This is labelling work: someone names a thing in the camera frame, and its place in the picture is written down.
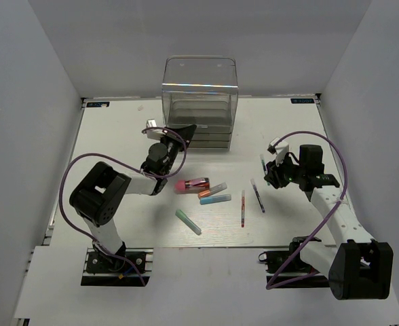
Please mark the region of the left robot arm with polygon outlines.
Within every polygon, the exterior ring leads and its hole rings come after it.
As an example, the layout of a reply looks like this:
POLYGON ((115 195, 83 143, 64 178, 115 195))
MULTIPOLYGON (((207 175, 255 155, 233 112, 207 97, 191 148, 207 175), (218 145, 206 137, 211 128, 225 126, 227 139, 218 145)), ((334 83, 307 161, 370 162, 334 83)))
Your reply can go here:
POLYGON ((118 271, 126 262, 126 246, 113 220, 123 197, 160 193, 172 175, 177 155, 186 152, 196 129, 195 124, 163 129, 147 126, 143 132, 157 142, 150 146, 138 170, 127 175, 105 162, 97 162, 72 191, 69 204, 89 227, 94 246, 103 253, 102 262, 108 269, 118 271))

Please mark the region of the clear drawer organizer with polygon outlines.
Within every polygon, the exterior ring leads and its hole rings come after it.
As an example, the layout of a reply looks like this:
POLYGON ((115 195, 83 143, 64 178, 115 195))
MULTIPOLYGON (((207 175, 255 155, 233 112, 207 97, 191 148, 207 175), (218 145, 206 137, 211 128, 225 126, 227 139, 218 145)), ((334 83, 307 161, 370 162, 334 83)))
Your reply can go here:
POLYGON ((235 59, 171 56, 166 60, 161 88, 166 126, 195 124, 192 148, 230 148, 239 95, 235 59))

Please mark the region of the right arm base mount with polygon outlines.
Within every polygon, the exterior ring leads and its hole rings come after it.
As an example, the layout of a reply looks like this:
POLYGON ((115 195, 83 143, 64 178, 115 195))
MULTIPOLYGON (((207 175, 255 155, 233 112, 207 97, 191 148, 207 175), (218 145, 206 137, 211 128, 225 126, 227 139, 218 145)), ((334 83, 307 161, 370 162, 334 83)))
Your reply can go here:
MULTIPOLYGON (((259 254, 259 263, 267 266, 267 281, 271 279, 271 277, 278 271, 279 267, 290 257, 291 254, 293 254, 305 239, 306 236, 294 237, 286 250, 263 251, 259 254)), ((311 265, 303 262, 300 255, 297 255, 278 275, 276 282, 280 283, 290 280, 291 278, 306 276, 313 272, 315 272, 315 269, 311 265)), ((309 278, 281 285, 280 288, 329 288, 329 284, 325 276, 317 274, 309 278)))

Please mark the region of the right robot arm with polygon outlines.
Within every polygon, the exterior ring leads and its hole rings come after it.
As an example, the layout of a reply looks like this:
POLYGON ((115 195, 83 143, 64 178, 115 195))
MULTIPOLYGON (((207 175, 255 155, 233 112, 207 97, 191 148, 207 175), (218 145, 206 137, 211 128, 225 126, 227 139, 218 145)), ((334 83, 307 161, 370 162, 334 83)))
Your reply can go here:
POLYGON ((385 300, 390 294, 393 250, 378 242, 364 229, 344 201, 343 188, 336 178, 324 172, 323 151, 319 145, 302 145, 299 159, 288 143, 273 140, 268 148, 275 160, 266 165, 265 180, 276 189, 295 183, 321 214, 321 225, 329 229, 336 247, 324 245, 315 236, 295 238, 280 267, 272 271, 268 288, 279 287, 278 275, 291 266, 307 275, 319 273, 328 280, 338 300, 385 300))

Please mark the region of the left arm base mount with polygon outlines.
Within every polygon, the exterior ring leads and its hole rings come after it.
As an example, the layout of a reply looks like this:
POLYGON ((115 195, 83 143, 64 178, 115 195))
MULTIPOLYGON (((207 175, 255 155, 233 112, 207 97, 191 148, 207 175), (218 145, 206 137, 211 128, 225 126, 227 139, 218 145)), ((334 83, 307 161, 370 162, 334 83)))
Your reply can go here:
POLYGON ((127 249, 125 256, 140 272, 143 282, 131 264, 108 259, 88 249, 83 265, 81 286, 83 287, 142 287, 151 277, 153 249, 127 249))

